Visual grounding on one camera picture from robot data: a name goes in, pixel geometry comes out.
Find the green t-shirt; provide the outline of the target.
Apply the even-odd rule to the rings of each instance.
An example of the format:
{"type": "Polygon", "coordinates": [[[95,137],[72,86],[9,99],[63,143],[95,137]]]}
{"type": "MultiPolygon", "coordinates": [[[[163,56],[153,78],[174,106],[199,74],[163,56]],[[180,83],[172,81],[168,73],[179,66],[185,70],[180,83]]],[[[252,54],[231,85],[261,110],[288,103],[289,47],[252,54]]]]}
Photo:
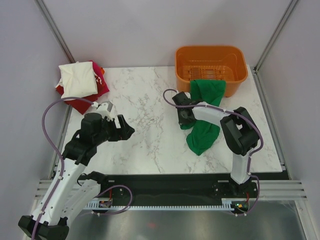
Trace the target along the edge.
{"type": "MultiPolygon", "coordinates": [[[[224,80],[196,79],[190,82],[190,98],[201,104],[219,107],[226,91],[224,80]]],[[[182,130],[191,129],[186,137],[189,149],[197,156],[210,149],[220,134],[221,113],[208,107],[195,107],[191,110],[195,121],[181,124],[182,130]]]]}

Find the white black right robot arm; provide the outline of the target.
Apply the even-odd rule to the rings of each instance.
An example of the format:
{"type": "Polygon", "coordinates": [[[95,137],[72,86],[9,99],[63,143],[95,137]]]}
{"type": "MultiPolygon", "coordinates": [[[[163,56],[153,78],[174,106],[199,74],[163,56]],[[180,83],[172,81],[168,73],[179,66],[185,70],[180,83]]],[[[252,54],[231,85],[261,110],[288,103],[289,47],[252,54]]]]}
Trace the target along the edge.
{"type": "Polygon", "coordinates": [[[172,97],[179,124],[204,121],[221,128],[226,145],[232,152],[232,169],[226,191],[235,197],[249,192],[251,155],[261,140],[261,133],[246,108],[226,110],[204,101],[193,101],[185,92],[172,97]]]}

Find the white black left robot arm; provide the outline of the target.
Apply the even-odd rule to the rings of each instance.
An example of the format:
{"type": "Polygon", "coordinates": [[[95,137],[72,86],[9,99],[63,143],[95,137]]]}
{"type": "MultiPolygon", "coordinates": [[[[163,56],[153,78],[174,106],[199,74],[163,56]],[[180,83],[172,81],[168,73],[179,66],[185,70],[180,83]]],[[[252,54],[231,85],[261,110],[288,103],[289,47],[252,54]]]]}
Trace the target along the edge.
{"type": "Polygon", "coordinates": [[[82,209],[96,197],[104,197],[110,191],[108,177],[97,171],[85,177],[83,185],[74,195],[71,191],[90,160],[104,142],[128,140],[135,129],[123,115],[110,119],[99,113],[87,113],[80,129],[65,145],[62,160],[47,192],[31,215],[23,215],[18,226],[32,240],[64,240],[70,226],[82,209]]]}

